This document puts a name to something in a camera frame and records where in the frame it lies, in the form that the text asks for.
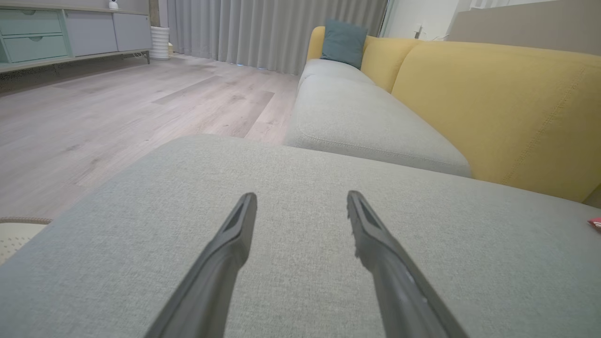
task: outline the teal throw pillow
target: teal throw pillow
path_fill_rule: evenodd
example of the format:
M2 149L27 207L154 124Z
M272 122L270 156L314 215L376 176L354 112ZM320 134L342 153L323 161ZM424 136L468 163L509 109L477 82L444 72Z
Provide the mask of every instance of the teal throw pillow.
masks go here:
M326 21L322 59L338 61L361 69L367 29L332 19Z

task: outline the white ribbed pot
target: white ribbed pot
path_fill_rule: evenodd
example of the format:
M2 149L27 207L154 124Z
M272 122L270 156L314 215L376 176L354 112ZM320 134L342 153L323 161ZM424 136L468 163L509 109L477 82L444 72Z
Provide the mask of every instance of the white ribbed pot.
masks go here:
M169 59L169 28L150 27L152 35L152 49L150 50L150 58L154 60Z

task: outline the gray curtain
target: gray curtain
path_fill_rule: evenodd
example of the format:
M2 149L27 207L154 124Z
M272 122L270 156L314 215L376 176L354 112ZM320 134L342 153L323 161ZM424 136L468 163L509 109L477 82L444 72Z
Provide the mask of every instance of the gray curtain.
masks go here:
M327 18L380 30L387 0L168 0L174 51L300 74Z

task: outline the sheer white curtain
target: sheer white curtain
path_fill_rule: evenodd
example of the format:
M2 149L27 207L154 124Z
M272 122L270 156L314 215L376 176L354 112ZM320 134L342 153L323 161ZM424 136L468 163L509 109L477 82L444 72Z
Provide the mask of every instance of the sheer white curtain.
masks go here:
M300 74L326 19L380 30L387 0L168 0L176 52Z

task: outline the wooden floor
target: wooden floor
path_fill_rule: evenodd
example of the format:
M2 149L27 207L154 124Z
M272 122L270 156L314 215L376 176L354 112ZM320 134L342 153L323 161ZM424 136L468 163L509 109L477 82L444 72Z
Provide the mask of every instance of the wooden floor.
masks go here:
M0 217L56 218L192 134L281 143L298 76L178 55L0 78Z

